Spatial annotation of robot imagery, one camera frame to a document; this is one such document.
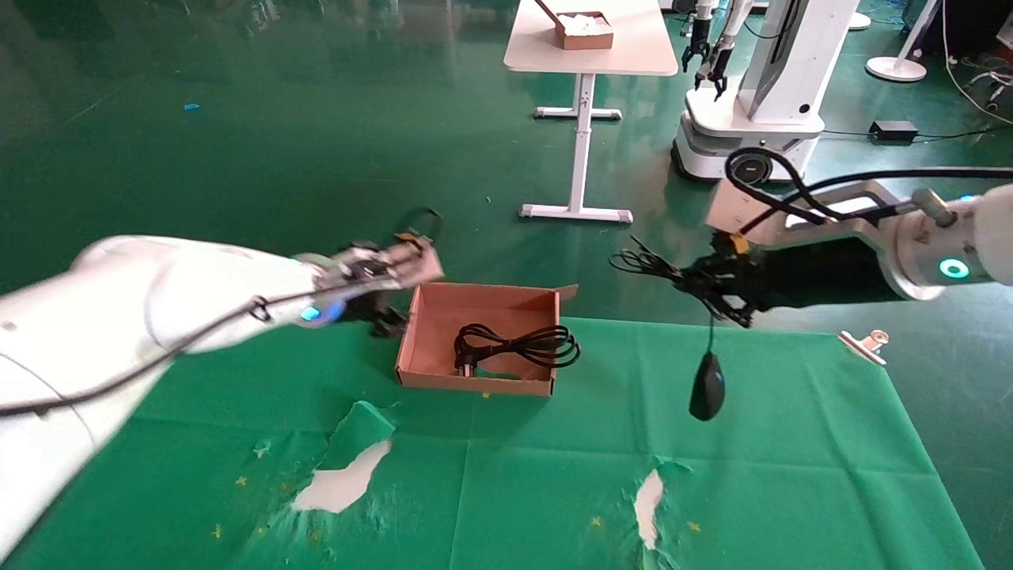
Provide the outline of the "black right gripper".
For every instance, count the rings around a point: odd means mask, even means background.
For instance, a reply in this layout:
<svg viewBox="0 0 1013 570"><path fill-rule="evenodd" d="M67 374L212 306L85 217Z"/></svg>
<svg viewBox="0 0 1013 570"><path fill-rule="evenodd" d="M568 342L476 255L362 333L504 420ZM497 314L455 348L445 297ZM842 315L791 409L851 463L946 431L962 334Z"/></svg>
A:
<svg viewBox="0 0 1013 570"><path fill-rule="evenodd" d="M723 289L701 289L696 297L717 321L753 327L757 313L771 308L845 306L897 302L877 253L856 237L767 250L748 255L712 253L681 270L692 287L738 287L753 278L753 298Z"/></svg>

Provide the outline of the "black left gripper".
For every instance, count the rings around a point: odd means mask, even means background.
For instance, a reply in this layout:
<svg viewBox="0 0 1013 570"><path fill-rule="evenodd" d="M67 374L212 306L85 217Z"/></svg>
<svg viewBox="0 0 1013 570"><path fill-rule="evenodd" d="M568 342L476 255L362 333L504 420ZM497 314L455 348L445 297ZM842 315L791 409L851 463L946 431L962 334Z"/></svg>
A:
<svg viewBox="0 0 1013 570"><path fill-rule="evenodd" d="M390 304L391 292L376 290L352 297L343 304L339 321L372 321L373 338L395 338L398 328L404 328L408 318Z"/></svg>

